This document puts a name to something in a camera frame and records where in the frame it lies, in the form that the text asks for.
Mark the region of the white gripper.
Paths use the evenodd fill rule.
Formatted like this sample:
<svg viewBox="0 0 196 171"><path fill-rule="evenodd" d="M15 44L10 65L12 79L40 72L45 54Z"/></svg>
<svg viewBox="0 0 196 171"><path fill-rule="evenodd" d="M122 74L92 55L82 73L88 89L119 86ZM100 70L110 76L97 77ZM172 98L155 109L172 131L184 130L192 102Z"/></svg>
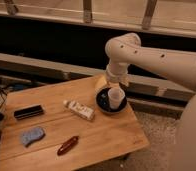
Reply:
<svg viewBox="0 0 196 171"><path fill-rule="evenodd" d="M109 86L108 82L119 83L123 90L128 89L128 71L126 65L108 64L106 67L106 78L101 77L95 85L95 92L98 93Z"/></svg>

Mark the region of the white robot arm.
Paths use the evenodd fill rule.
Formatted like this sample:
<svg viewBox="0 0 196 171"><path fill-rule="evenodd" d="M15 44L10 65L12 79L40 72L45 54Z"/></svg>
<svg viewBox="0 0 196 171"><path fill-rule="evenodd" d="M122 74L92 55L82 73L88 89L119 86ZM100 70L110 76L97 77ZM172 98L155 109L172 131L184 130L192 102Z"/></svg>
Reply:
<svg viewBox="0 0 196 171"><path fill-rule="evenodd" d="M109 63L103 86L128 85L128 66L133 64L196 92L196 52L142 47L139 36L128 33L109 39L105 53ZM180 118L169 171L196 171L196 94Z"/></svg>

